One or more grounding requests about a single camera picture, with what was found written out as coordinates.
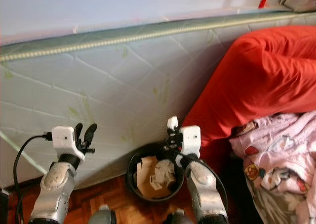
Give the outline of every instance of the red fabric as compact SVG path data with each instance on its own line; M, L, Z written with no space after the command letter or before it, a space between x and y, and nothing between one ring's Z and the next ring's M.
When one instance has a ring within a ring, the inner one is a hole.
M217 139L277 112L316 110L316 27L284 26L243 35L231 46L183 126L199 125L202 155L220 162Z

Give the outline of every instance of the wooden floor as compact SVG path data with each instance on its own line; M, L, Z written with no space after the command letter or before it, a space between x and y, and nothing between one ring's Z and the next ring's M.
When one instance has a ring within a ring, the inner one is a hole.
M40 187L34 187L28 191L23 199L25 223L29 220L39 193ZM11 194L8 224L14 223L16 204L16 194ZM69 212L65 223L87 224L92 214L103 204L107 204L116 212L118 224L159 224L177 208L183 209L185 214L195 223L191 209L191 197L185 184L171 200L162 203L149 203L142 201L127 190L124 176L90 188L74 191L70 197Z

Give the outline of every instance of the black cable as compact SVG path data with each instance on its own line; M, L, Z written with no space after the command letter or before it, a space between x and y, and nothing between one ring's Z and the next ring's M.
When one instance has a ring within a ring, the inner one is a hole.
M19 189L19 183L18 183L18 178L17 178L17 165L18 165L18 161L20 159L20 156L23 152L23 149L26 147L26 145L33 139L35 138L46 138L47 135L36 135L36 136L33 136L33 137L30 137L24 144L23 146L20 148L16 158L15 158L15 161L14 161L14 165L13 165L13 179L14 179L14 186L15 186L15 190L16 190L16 194L18 196L18 202L21 200L21 193L20 193L20 189ZM19 208L19 214L20 214L20 222L23 223L23 208L22 206L20 206Z
M20 209L20 206L22 207L22 200L23 200L24 196L30 190L31 187L33 187L33 186L29 186L29 187L26 188L26 190L23 192L21 198L19 199L18 204L16 205L15 224L19 224L19 209Z
M223 182L222 182L221 179L218 177L218 175L215 173L215 171L214 171L212 168L210 168L209 165L207 165L206 163L204 163L204 162L202 162L202 161L200 161L200 160L198 160L198 159L194 159L194 158L192 158L192 157L189 157L189 156L187 156L187 155L181 154L179 151L177 151L176 149L174 149L174 148L172 148L172 147L170 147L170 146L168 146L168 147L169 147L169 149L175 151L175 153L177 153L178 155L180 155L180 156L182 156L182 157L185 157L186 159L189 159L189 160L191 160L191 161L195 161L195 162L197 162L197 163L203 165L204 167L206 167L210 172L212 172L212 174L215 176L215 178L218 180L218 182L220 183L221 187L223 188L223 192L224 192L224 196L225 196L225 208L226 208L226 212L228 212L228 198L227 198L226 189L225 189L225 187L224 187L224 185L223 185Z

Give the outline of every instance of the white wall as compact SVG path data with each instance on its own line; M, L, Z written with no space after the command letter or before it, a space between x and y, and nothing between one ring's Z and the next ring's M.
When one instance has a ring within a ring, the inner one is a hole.
M2 44L166 19L235 14L260 0L0 0Z

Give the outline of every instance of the pink cartoon fabric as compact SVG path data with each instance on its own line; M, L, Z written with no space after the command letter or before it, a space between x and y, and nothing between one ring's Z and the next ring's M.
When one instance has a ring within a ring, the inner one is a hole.
M256 188L301 194L298 223L316 222L316 111L254 120L257 128L230 142Z

